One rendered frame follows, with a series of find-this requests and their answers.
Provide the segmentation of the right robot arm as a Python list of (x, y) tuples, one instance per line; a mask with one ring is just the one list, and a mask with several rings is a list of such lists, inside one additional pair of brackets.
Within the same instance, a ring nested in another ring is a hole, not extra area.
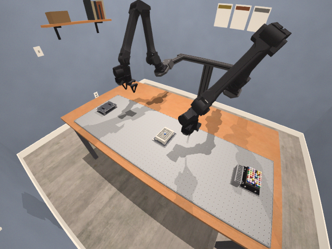
[[(154, 41), (153, 41), (153, 33), (152, 33), (152, 27), (151, 27), (151, 21), (150, 21), (150, 10), (151, 7), (144, 3), (141, 0), (136, 0), (135, 2), (130, 4), (129, 8), (129, 19), (126, 26), (126, 32), (122, 44), (122, 48), (119, 53), (118, 61), (120, 62), (120, 65), (113, 67), (113, 74), (115, 76), (115, 82), (118, 85), (122, 85), (123, 82), (130, 82), (131, 77), (129, 74), (131, 74), (130, 70), (130, 53), (131, 53), (131, 46), (133, 42), (133, 37), (137, 25), (137, 21), (139, 18), (139, 15), (141, 15), (143, 28), (144, 28), (144, 34), (146, 39), (146, 46), (147, 46), (147, 57), (146, 62), (150, 65), (155, 66), (154, 72), (165, 72), (168, 65), (164, 65), (161, 62), (161, 59), (158, 55), (158, 52), (156, 52), (154, 47)], [(153, 55), (152, 55), (152, 54)], [(127, 75), (124, 75), (127, 74)]]

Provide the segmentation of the black vial rack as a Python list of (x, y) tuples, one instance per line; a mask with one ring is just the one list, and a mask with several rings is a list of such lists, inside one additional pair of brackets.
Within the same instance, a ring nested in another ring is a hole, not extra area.
[(260, 190), (260, 188), (255, 187), (255, 184), (251, 185), (249, 183), (246, 183), (248, 168), (249, 167), (246, 167), (246, 170), (245, 170), (245, 176), (244, 176), (244, 181), (243, 181), (244, 184), (243, 184), (243, 186), (246, 186), (247, 188), (252, 189), (253, 191), (258, 192)]

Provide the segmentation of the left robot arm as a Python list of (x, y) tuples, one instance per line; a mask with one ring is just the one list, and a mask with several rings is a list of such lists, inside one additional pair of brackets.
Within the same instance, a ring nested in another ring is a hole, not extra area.
[(263, 24), (251, 37), (254, 42), (252, 47), (212, 87), (197, 97), (187, 112), (178, 117), (182, 125), (181, 132), (187, 136), (191, 129), (195, 130), (199, 121), (196, 119), (210, 111), (209, 107), (224, 90), (237, 96), (243, 85), (251, 79), (252, 70), (267, 54), (273, 56), (291, 34), (278, 22)]

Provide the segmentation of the cream grid rack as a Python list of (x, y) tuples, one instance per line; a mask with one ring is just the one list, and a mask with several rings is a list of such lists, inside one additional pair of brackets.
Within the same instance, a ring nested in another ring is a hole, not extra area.
[[(166, 133), (166, 135), (164, 135), (164, 133)], [(164, 127), (156, 136), (155, 139), (162, 142), (162, 143), (166, 143), (169, 138), (174, 134), (174, 131)]]

